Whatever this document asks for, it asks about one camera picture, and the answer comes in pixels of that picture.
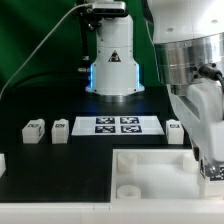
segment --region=green wall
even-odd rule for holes
[[[153,48],[142,16],[141,1],[125,2],[134,20],[134,57],[142,66],[144,85],[160,85]],[[74,3],[74,0],[0,0],[1,87]],[[91,60],[94,61],[94,33],[88,33],[88,42]],[[38,72],[78,68],[81,61],[80,44],[78,21],[69,17],[14,82]]]

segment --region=white plastic container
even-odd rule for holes
[[[23,143],[37,144],[45,133],[45,122],[43,119],[30,120],[23,128]]]
[[[166,136],[168,144],[183,144],[184,129],[180,121],[168,120],[166,121]]]
[[[68,120],[61,119],[54,122],[51,130],[53,144],[66,144],[69,135]]]

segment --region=black cable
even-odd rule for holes
[[[224,92],[224,80],[222,75],[220,75],[219,73],[216,74],[217,79],[219,80],[221,86],[222,86],[222,91]]]

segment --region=white cable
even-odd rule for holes
[[[50,31],[50,33],[41,41],[41,43],[36,47],[36,49],[32,52],[32,54],[25,60],[25,62],[19,67],[19,69],[9,78],[9,80],[6,82],[4,87],[1,90],[0,93],[0,101],[2,99],[2,95],[9,85],[9,83],[21,72],[21,70],[27,65],[27,63],[33,58],[33,56],[37,53],[37,51],[43,46],[43,44],[48,40],[48,38],[54,33],[54,31],[64,22],[64,20],[76,9],[81,8],[81,7],[87,7],[92,5],[90,4],[82,4],[73,7],[71,10],[69,10],[63,17],[62,19],[56,24],[56,26]]]
[[[146,25],[146,29],[147,29],[147,33],[148,33],[148,36],[149,36],[150,43],[154,47],[154,43],[152,41],[152,37],[151,37],[150,31],[149,31],[149,26],[148,26],[148,22],[147,21],[145,21],[145,25]]]

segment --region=black table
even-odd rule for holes
[[[106,103],[85,96],[77,87],[24,87],[0,103],[0,153],[7,171],[0,179],[0,202],[109,202],[112,152],[116,148],[189,148],[167,144],[165,136],[70,136],[68,144],[52,145],[51,128],[59,119],[76,116],[156,115],[175,119],[165,87],[148,87],[138,100]],[[39,144],[22,144],[29,120],[45,120]]]

